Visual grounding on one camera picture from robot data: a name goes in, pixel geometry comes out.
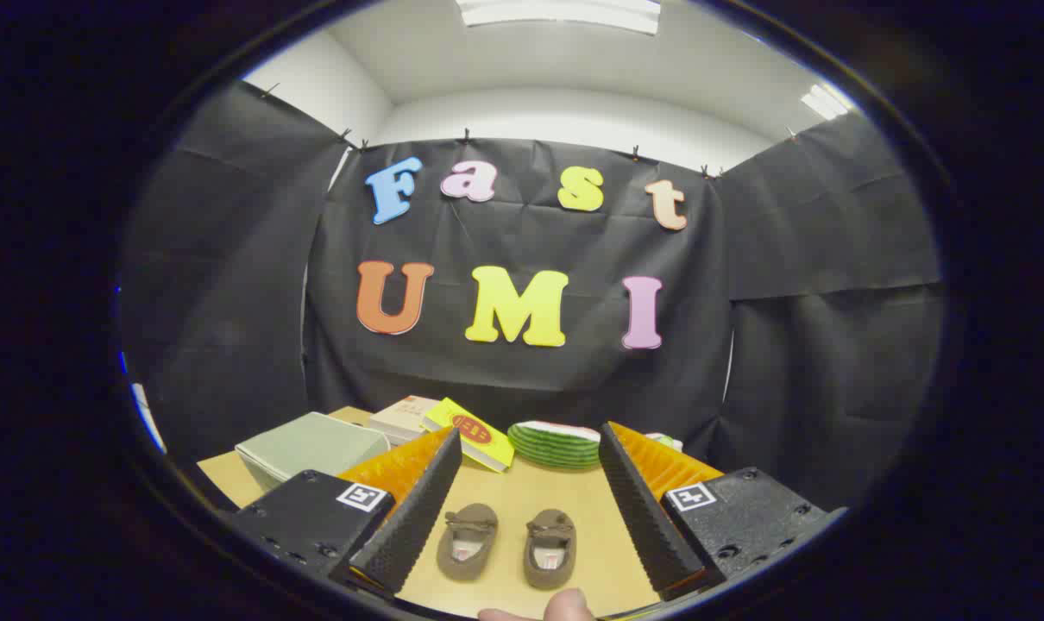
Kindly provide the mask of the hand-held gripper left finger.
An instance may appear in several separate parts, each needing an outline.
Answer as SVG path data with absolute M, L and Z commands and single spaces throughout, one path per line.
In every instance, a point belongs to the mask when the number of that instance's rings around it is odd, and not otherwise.
M 340 477 L 305 469 L 229 523 L 298 573 L 392 599 L 422 555 L 460 464 L 460 432 L 442 428 Z

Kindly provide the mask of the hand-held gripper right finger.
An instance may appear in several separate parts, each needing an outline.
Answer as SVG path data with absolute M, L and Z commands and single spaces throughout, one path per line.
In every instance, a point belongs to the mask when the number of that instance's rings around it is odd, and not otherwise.
M 663 601 L 754 573 L 846 513 L 822 510 L 763 469 L 723 474 L 616 422 L 600 436 L 602 472 Z

